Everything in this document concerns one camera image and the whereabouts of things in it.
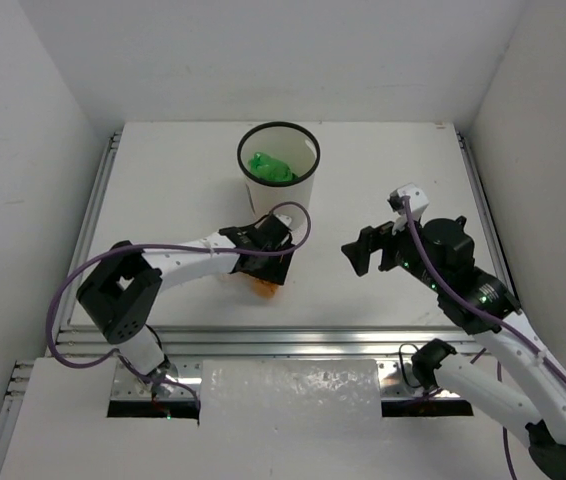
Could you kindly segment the orange juice bottle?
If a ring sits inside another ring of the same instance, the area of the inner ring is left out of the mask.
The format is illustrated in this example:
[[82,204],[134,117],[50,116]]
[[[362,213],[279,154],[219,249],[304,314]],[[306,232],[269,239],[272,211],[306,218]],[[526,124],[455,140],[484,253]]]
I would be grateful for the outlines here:
[[252,291],[263,299],[273,299],[279,290],[279,286],[275,283],[267,282],[260,279],[253,279],[251,283]]

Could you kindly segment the green plastic bottle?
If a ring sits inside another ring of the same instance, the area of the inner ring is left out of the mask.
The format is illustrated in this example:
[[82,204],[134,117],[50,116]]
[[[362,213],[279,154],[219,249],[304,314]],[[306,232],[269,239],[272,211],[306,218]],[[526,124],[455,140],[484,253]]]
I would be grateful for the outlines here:
[[286,183],[297,179],[286,162],[264,152],[255,152],[248,161],[248,167],[254,177],[265,182]]

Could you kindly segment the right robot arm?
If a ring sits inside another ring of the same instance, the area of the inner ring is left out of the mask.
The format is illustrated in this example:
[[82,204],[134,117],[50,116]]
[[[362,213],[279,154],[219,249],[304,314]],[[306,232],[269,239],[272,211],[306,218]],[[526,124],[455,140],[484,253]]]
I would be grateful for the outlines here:
[[475,264],[466,219],[437,218],[410,227],[402,219],[365,227],[342,246],[355,273],[369,271],[381,252],[380,270],[403,268],[437,295],[439,308],[491,353],[518,384],[498,382],[435,338],[411,357],[419,388],[457,393],[498,422],[527,448],[550,479],[566,479],[566,372],[531,328],[504,283]]

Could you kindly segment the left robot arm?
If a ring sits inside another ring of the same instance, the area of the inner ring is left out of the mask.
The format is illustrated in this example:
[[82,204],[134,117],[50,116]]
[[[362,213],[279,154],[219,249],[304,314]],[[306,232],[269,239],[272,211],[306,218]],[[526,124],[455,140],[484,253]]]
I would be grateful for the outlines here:
[[269,214],[258,223],[223,228],[189,242],[184,251],[141,248],[128,241],[124,251],[97,264],[76,298],[108,344],[143,376],[155,377],[167,356],[146,326],[159,294],[207,276],[246,274],[282,285],[292,259],[292,219]]

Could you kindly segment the white bin with black rim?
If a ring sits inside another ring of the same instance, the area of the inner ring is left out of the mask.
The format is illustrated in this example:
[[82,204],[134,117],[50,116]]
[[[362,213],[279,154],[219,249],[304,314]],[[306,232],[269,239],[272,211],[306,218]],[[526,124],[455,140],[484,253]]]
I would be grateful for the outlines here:
[[[248,167],[248,161],[255,152],[264,152],[286,162],[297,179],[286,183],[257,179]],[[259,218],[270,210],[291,217],[305,215],[302,211],[309,208],[320,160],[321,148],[317,138],[298,124],[267,122],[245,133],[237,146],[237,163],[254,216]]]

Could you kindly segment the right aluminium side rail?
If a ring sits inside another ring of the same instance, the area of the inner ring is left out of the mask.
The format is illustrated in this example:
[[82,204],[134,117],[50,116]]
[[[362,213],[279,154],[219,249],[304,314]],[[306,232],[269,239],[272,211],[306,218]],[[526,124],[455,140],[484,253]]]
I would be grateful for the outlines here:
[[505,365],[516,360],[541,362],[544,345],[525,316],[512,290],[504,253],[478,170],[464,136],[457,130],[452,186],[444,195],[449,214],[468,217],[465,232],[474,239],[475,276],[464,289],[452,287],[463,299],[463,317],[479,343]]

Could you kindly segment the aluminium side rail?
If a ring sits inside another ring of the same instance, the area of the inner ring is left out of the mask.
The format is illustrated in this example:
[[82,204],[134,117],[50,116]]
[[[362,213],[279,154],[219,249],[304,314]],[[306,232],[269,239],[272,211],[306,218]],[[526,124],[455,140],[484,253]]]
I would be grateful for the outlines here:
[[[107,140],[101,155],[96,176],[90,191],[89,200],[84,212],[79,235],[74,247],[71,263],[67,276],[70,276],[79,266],[83,265],[89,258],[89,250],[92,245],[96,224],[100,215],[103,199],[114,166],[123,130],[115,131]],[[50,345],[57,341],[58,335],[67,330],[75,305],[76,281],[71,280],[64,286],[65,280],[61,281],[59,289],[53,294],[52,299],[56,301],[56,313],[52,319],[46,322],[46,344]]]
[[449,214],[468,217],[465,232],[474,239],[475,276],[464,289],[452,287],[463,299],[463,317],[479,343],[505,365],[516,360],[541,362],[544,345],[525,316],[512,290],[504,253],[478,170],[464,136],[457,130],[452,186],[444,195]]

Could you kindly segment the aluminium front rail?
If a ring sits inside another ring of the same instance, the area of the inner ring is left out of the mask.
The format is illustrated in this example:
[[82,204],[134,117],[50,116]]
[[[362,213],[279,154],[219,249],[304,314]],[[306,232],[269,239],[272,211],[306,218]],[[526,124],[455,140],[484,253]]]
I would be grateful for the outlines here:
[[387,358],[413,352],[438,338],[466,355],[482,347],[454,326],[389,329],[158,327],[164,351],[182,357],[370,357]]

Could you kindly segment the left aluminium side rail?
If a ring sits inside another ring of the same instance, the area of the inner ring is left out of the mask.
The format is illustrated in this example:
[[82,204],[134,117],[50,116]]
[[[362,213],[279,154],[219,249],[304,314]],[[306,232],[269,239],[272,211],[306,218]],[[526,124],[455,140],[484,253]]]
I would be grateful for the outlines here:
[[[74,247],[71,263],[67,276],[70,276],[79,266],[83,265],[89,258],[89,250],[92,245],[96,224],[100,215],[103,199],[114,166],[123,130],[115,131],[107,140],[101,155],[96,176],[90,191],[89,200],[84,212],[79,235]],[[46,322],[46,344],[50,345],[57,341],[58,335],[67,330],[75,305],[76,281],[71,280],[64,286],[65,280],[61,281],[59,289],[53,294],[52,299],[56,301],[56,313],[52,319]]]

